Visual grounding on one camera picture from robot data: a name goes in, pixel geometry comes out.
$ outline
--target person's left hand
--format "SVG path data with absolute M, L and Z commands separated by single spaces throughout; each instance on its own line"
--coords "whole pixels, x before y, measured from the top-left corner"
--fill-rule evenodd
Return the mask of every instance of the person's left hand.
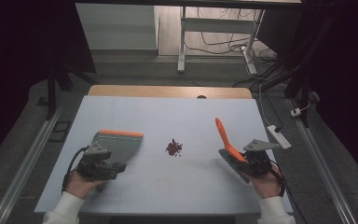
M 69 175 L 68 185 L 65 191 L 76 196 L 79 199 L 85 199 L 87 195 L 97 186 L 106 182 L 106 180 L 88 181 L 74 170 Z

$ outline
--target white wall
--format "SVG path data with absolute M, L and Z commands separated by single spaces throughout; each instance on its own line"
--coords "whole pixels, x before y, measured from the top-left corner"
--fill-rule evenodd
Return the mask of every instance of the white wall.
M 154 6 L 76 3 L 90 49 L 157 49 Z

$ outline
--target white plug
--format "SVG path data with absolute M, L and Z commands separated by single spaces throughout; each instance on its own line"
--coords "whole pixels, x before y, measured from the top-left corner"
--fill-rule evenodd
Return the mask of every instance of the white plug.
M 290 114 L 292 114 L 292 117 L 297 117 L 298 115 L 301 114 L 301 110 L 299 108 L 291 110 Z

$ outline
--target floor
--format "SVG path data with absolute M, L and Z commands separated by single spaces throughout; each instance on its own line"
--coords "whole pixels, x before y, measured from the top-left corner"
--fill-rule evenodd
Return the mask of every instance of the floor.
M 169 15 L 178 15 L 179 13 L 177 7 L 166 9 L 166 13 Z M 208 15 L 208 12 L 204 9 L 202 12 L 204 15 Z M 218 11 L 217 14 L 211 12 L 215 17 L 221 15 L 219 13 L 222 13 L 222 11 Z M 176 52 L 178 48 L 175 46 L 178 46 L 178 44 L 176 45 L 172 41 L 172 43 L 167 43 L 167 46 L 163 47 L 164 42 L 162 39 L 170 38 L 169 35 L 172 35 L 172 38 L 179 35 L 175 35 L 174 32 L 164 34 L 164 26 L 166 27 L 165 29 L 168 29 L 168 27 L 175 27 L 176 25 L 172 25 L 169 22 L 170 26 L 168 26 L 168 23 L 164 24 L 163 21 L 161 20 L 160 24 L 159 56 L 142 54 L 116 55 L 110 52 L 95 51 L 93 52 L 93 59 L 97 74 L 89 75 L 102 84 L 117 85 L 232 87 L 233 84 L 243 81 L 236 87 L 249 88 L 255 82 L 254 79 L 247 75 L 244 68 L 244 59 L 241 56 L 237 56 L 238 53 L 233 52 L 227 57 L 222 57 L 221 55 L 212 57 L 211 54 L 204 54 L 199 50 L 194 52 L 189 50 L 186 53 L 191 57 L 186 59 L 186 72 L 181 75 L 177 74 Z M 192 35 L 198 35 L 199 37 L 193 38 L 187 35 L 188 40 L 186 40 L 186 43 L 197 48 L 210 47 L 203 44 L 200 34 Z M 219 39 L 208 39 L 208 41 L 227 41 L 227 35 L 221 35 Z M 227 50 L 227 46 L 218 48 L 207 50 Z M 256 64 L 256 68 L 260 73 L 266 71 L 269 66 L 270 64 L 268 63 Z M 74 87 L 71 91 L 57 90 L 60 98 L 66 99 L 57 120 L 60 124 L 71 123 L 74 120 L 82 98 L 90 88 L 89 83 L 76 76 L 71 75 L 71 79 L 74 82 Z M 310 149 L 299 132 L 297 121 L 289 115 L 290 108 L 288 107 L 287 99 L 282 94 L 284 85 L 285 83 L 278 85 L 262 94 L 259 94 L 257 88 L 255 88 L 253 96 L 259 104 L 259 108 L 261 106 L 264 108 L 263 117 L 265 118 L 266 126 L 268 123 L 281 124 L 283 126 L 282 133 L 294 146 L 290 150 L 275 151 L 275 157 L 287 177 L 287 193 L 295 209 L 293 216 L 295 216 L 297 223 L 343 223 L 337 212 L 336 204 L 315 166 L 315 160 L 312 159 Z M 43 102 L 46 101 L 46 97 L 46 81 L 38 83 L 30 89 L 27 106 L 24 107 L 12 131 L 0 146 L 0 202 L 13 176 L 17 173 L 32 146 L 37 133 L 45 122 L 47 108 Z M 292 99 L 291 102 L 293 104 L 298 103 L 297 99 Z M 348 150 L 342 146 L 335 135 L 323 123 L 315 110 L 316 104 L 317 101 L 313 99 L 309 108 L 310 130 L 321 148 L 324 159 L 328 161 L 330 171 L 341 188 L 358 223 L 358 166 Z M 64 139 L 64 132 L 55 132 L 48 136 L 48 141 L 43 146 L 31 175 L 26 181 L 18 200 L 15 201 L 12 210 L 9 211 L 7 223 L 42 222 L 43 214 L 35 214 L 33 212 L 34 207 L 60 154 Z M 258 214 L 241 215 L 235 216 L 234 219 L 237 224 L 256 223 L 258 216 Z M 112 221 L 111 217 L 90 214 L 80 214 L 80 220 L 80 223 L 101 224 L 111 223 Z M 148 218 L 133 220 L 129 217 L 117 217 L 115 220 L 120 223 L 152 222 Z M 193 219 L 193 221 L 186 219 L 183 222 L 202 223 L 199 219 Z

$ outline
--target gray carpet floor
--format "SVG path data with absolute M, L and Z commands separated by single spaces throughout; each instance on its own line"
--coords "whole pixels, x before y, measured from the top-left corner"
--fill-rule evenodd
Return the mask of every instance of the gray carpet floor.
M 174 57 L 156 57 L 150 55 L 94 55 L 97 74 L 90 74 L 101 84 L 116 85 L 160 85 L 160 86 L 205 86 L 231 87 L 234 83 L 249 79 L 242 58 L 191 58 L 186 59 L 184 74 L 176 72 Z M 265 71 L 269 64 L 257 64 L 259 72 Z M 76 116 L 84 95 L 90 84 L 71 75 L 74 87 L 71 91 L 57 91 L 65 94 L 67 103 L 58 118 L 58 125 L 70 127 Z M 237 88 L 250 87 L 254 82 L 248 81 L 237 85 Z M 267 122 L 282 125 L 282 133 L 292 144 L 287 150 L 275 150 L 275 157 L 286 176 L 290 201 L 295 210 L 293 216 L 297 223 L 342 223 L 330 193 L 314 165 L 297 126 L 296 120 L 290 116 L 290 107 L 282 91 L 283 85 L 271 88 L 261 94 L 253 92 L 259 106 L 263 106 Z M 42 81 L 30 89 L 29 102 L 5 141 L 0 146 L 0 201 L 5 194 L 13 176 L 19 169 L 23 158 L 32 145 L 36 134 L 45 121 L 47 107 L 40 104 L 47 98 L 47 82 Z M 324 124 L 315 110 L 316 102 L 311 101 L 309 107 L 310 130 L 324 158 L 328 161 L 335 180 L 349 202 L 351 210 L 358 222 L 358 165 L 348 150 Z M 35 168 L 30 175 L 20 198 L 8 218 L 7 223 L 41 223 L 43 215 L 35 214 L 34 208 L 45 187 L 49 174 L 54 167 L 65 133 L 56 132 L 49 136 Z M 80 214 L 80 223 L 151 223 L 170 222 L 167 219 L 150 219 L 146 217 L 101 217 Z M 235 223 L 256 223 L 258 214 L 233 217 Z M 181 219 L 184 222 L 202 223 L 201 219 Z

